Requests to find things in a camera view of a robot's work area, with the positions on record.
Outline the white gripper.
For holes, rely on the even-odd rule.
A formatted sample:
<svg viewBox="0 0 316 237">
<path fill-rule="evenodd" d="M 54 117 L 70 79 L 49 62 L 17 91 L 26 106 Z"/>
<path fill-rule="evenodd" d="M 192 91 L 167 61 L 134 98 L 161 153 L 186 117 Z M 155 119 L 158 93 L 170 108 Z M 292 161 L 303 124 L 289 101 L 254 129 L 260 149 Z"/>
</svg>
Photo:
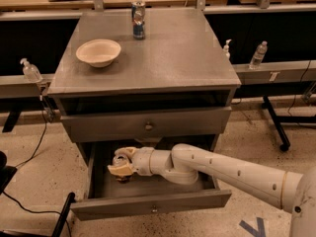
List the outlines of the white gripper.
<svg viewBox="0 0 316 237">
<path fill-rule="evenodd" d="M 122 147 L 115 151 L 113 164 L 108 166 L 109 172 L 117 177 L 127 177 L 134 173 L 140 176 L 151 176 L 150 158 L 153 147 Z"/>
</svg>

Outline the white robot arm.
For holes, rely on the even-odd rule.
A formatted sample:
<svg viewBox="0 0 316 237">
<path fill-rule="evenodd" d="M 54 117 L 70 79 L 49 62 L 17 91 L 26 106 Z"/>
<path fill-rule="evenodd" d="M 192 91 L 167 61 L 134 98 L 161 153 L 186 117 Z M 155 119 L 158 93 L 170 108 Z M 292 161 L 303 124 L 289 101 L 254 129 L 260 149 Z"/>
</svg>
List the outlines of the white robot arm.
<svg viewBox="0 0 316 237">
<path fill-rule="evenodd" d="M 170 150 L 122 147 L 108 170 L 121 179 L 159 175 L 179 185 L 192 185 L 204 173 L 289 212 L 289 237 L 316 237 L 315 167 L 304 174 L 286 172 L 180 143 Z"/>
</svg>

